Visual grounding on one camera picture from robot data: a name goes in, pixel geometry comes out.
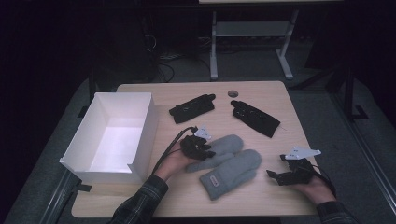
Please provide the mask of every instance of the wooden table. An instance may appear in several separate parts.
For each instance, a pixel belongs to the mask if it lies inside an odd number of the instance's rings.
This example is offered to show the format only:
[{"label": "wooden table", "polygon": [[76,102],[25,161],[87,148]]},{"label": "wooden table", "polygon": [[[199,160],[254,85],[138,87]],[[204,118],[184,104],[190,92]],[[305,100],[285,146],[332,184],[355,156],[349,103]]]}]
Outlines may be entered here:
[{"label": "wooden table", "polygon": [[[237,134],[244,140],[243,149],[252,148],[262,155],[262,165],[252,181],[213,202],[199,181],[199,176],[209,170],[193,174],[182,172],[173,176],[168,181],[170,189],[156,210],[155,217],[292,216],[316,213],[315,207],[302,194],[289,187],[280,187],[265,172],[267,169],[277,173],[287,172],[287,164],[280,160],[279,155],[289,153],[293,146],[309,147],[282,82],[132,84],[121,85],[118,91],[148,91],[153,94],[160,117],[150,170],[177,134],[190,126],[205,125],[213,140]],[[228,91],[237,91],[239,95],[231,98]],[[211,93],[216,94],[214,110],[185,123],[175,124],[169,109]],[[281,124],[273,138],[252,130],[236,119],[230,104],[233,99],[253,105],[280,120]],[[134,195],[139,187],[95,184],[90,192],[78,193],[72,214],[75,217],[111,217],[116,208]]]}]

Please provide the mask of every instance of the person's left hand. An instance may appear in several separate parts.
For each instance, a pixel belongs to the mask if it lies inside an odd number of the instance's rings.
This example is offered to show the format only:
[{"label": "person's left hand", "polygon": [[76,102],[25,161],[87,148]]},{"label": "person's left hand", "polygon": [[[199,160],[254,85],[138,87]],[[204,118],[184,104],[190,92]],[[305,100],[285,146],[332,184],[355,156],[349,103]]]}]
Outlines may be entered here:
[{"label": "person's left hand", "polygon": [[180,142],[178,141],[171,148],[168,156],[163,160],[160,167],[154,174],[166,181],[171,175],[178,173],[187,165],[195,162],[198,162],[198,160],[188,158],[184,155],[181,151]]}]

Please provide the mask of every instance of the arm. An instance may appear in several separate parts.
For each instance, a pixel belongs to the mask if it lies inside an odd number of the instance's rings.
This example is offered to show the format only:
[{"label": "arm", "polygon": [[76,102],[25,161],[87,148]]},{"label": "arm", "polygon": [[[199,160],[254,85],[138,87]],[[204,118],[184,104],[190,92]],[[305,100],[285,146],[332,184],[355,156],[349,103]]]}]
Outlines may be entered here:
[{"label": "arm", "polygon": [[293,188],[304,194],[318,210],[322,223],[326,224],[356,224],[354,218],[344,205],[338,202],[326,184],[314,176],[309,184],[294,185]]},{"label": "arm", "polygon": [[197,162],[185,157],[179,149],[180,143],[176,143],[154,175],[148,178],[133,197],[117,208],[110,223],[150,223],[155,209],[168,191],[166,181],[169,177],[188,164]]}]

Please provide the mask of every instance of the black velcro strap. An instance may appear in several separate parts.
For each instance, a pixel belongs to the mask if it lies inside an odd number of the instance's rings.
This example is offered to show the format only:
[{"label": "black velcro strap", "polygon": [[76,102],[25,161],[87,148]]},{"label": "black velcro strap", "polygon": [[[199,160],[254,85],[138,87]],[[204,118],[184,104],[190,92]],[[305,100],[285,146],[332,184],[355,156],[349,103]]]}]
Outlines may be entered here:
[{"label": "black velcro strap", "polygon": [[274,136],[279,120],[242,101],[231,101],[231,105],[234,107],[233,115],[247,126],[270,138]]},{"label": "black velcro strap", "polygon": [[176,105],[169,113],[174,117],[176,124],[182,123],[215,109],[212,102],[215,98],[215,94],[204,94],[182,105]]}]

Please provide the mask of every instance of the cuff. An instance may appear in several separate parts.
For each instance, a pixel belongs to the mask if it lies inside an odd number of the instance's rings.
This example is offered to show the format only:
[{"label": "cuff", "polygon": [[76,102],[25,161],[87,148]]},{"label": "cuff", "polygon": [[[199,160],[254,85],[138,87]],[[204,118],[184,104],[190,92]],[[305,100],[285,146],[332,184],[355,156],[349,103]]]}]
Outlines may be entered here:
[{"label": "cuff", "polygon": [[148,177],[146,182],[143,184],[140,190],[145,191],[146,193],[150,194],[155,189],[155,193],[162,198],[165,193],[169,190],[168,185],[165,181],[159,178],[156,175],[151,175]]},{"label": "cuff", "polygon": [[342,203],[339,202],[326,202],[326,203],[320,203],[317,206],[318,214],[321,217],[325,217],[331,214],[336,214],[336,213],[345,213],[346,209]]}]

